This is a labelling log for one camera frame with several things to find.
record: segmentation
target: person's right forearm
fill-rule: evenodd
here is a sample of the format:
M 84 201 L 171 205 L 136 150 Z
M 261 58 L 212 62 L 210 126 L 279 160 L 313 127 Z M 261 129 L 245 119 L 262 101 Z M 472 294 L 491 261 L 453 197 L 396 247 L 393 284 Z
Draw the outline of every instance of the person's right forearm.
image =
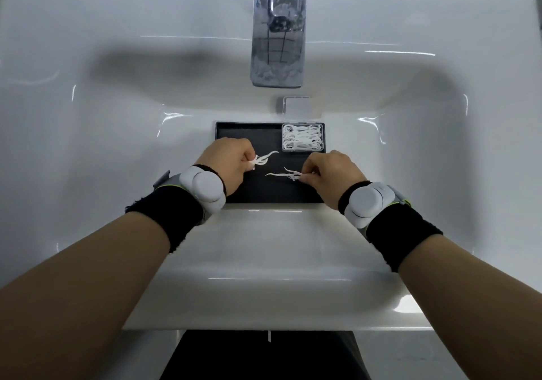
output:
M 542 378 L 542 294 L 433 235 L 399 275 L 471 379 Z

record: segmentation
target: white ceramic surface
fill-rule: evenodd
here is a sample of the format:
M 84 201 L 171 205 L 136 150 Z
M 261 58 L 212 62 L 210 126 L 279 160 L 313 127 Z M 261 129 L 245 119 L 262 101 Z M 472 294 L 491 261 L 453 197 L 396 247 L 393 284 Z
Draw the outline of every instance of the white ceramic surface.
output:
M 288 91 L 251 85 L 251 36 L 252 0 L 0 0 L 0 283 L 192 164 L 215 121 L 280 121 L 297 94 L 329 150 L 542 289 L 534 0 L 308 0 Z M 430 326 L 337 212 L 251 205 L 195 228 L 126 328 Z

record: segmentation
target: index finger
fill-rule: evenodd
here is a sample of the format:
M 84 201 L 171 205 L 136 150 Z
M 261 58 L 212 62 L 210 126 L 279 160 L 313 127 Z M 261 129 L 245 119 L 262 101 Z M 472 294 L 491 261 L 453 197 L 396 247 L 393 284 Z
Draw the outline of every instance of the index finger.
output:
M 312 152 L 305 163 L 303 164 L 303 168 L 301 169 L 302 173 L 312 173 L 314 171 L 314 168 L 318 168 L 324 164 L 324 157 L 326 156 L 325 153 L 321 152 Z
M 252 161 L 256 158 L 256 152 L 254 151 L 254 147 L 247 138 L 238 139 L 238 143 L 241 146 L 244 157 L 248 161 Z

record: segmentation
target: chrome faucet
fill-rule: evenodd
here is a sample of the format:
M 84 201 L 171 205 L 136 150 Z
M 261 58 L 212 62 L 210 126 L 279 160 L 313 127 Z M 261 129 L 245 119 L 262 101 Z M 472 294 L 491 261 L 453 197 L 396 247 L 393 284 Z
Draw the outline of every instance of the chrome faucet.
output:
M 254 86 L 303 84 L 307 0 L 254 0 L 250 78 Z

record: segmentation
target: forearm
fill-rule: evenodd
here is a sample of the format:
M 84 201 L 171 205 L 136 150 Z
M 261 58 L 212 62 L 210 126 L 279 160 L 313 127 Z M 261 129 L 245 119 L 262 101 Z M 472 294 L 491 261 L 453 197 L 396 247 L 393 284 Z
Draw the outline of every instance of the forearm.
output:
M 0 378 L 83 378 L 169 248 L 158 224 L 132 212 L 2 288 Z
M 542 295 L 434 235 L 399 274 L 470 379 L 538 379 Z

